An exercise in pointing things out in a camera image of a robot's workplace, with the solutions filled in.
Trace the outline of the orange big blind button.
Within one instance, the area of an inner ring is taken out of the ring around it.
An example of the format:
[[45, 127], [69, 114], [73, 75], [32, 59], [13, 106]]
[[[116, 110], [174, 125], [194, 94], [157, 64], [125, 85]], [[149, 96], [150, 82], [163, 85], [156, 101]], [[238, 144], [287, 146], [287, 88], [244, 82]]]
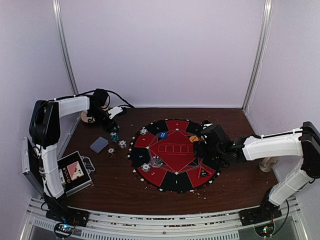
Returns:
[[196, 135], [192, 135], [189, 137], [191, 143], [198, 142], [199, 138]]

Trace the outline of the blue white poker chip stack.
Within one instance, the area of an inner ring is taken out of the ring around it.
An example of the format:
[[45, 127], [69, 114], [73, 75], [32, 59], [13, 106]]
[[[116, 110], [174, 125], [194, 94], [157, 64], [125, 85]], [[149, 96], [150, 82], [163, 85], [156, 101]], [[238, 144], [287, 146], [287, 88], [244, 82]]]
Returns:
[[120, 149], [125, 149], [127, 147], [127, 142], [125, 140], [120, 140], [118, 146]]

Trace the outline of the black triangle all-in marker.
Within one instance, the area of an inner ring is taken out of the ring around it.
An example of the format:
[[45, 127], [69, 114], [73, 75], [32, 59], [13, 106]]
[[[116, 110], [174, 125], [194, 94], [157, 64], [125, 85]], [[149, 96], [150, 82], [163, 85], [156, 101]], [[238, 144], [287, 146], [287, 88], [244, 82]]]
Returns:
[[198, 173], [198, 178], [204, 178], [204, 177], [207, 177], [207, 176], [210, 176], [212, 173], [205, 170], [203, 167], [201, 167], [199, 169], [199, 173]]

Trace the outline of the blue small blind button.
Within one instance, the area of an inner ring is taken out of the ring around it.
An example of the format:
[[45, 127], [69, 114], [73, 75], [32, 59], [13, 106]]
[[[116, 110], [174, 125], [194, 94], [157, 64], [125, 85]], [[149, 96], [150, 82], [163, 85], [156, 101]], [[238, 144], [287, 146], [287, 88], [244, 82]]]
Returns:
[[166, 132], [160, 132], [160, 133], [158, 134], [158, 137], [159, 137], [160, 139], [165, 139], [165, 138], [168, 137], [168, 134], [167, 134]]

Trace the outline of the clear acrylic dealer button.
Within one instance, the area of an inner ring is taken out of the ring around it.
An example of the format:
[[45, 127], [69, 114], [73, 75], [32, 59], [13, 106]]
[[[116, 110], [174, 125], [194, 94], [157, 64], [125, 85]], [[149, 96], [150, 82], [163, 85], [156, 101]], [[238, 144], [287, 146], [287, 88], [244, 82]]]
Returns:
[[163, 160], [158, 155], [155, 155], [150, 159], [149, 164], [153, 168], [160, 168], [163, 165]]

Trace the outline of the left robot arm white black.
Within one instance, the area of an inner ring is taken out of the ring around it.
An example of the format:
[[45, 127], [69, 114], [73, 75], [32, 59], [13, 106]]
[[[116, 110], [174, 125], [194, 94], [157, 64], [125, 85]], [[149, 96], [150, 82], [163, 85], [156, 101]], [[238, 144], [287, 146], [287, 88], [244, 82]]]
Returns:
[[43, 182], [43, 197], [48, 206], [46, 217], [62, 223], [79, 224], [82, 213], [74, 213], [66, 204], [66, 193], [60, 181], [57, 147], [61, 136], [60, 120], [65, 116], [86, 111], [107, 133], [119, 131], [115, 117], [133, 108], [127, 100], [122, 105], [104, 110], [111, 90], [95, 90], [58, 97], [50, 100], [37, 100], [33, 107], [29, 124], [29, 134], [35, 146], [39, 161], [39, 173]]

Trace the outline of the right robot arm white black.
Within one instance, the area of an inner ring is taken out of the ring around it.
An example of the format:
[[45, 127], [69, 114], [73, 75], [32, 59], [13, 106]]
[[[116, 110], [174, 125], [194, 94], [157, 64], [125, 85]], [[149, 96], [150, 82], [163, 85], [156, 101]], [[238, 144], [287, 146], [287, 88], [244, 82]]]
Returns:
[[310, 121], [291, 131], [237, 137], [231, 140], [219, 124], [202, 122], [199, 140], [193, 142], [194, 155], [212, 163], [246, 163], [260, 160], [272, 167], [283, 157], [299, 162], [284, 180], [268, 189], [260, 205], [239, 212], [243, 226], [280, 217], [280, 206], [309, 182], [320, 177], [320, 132]]

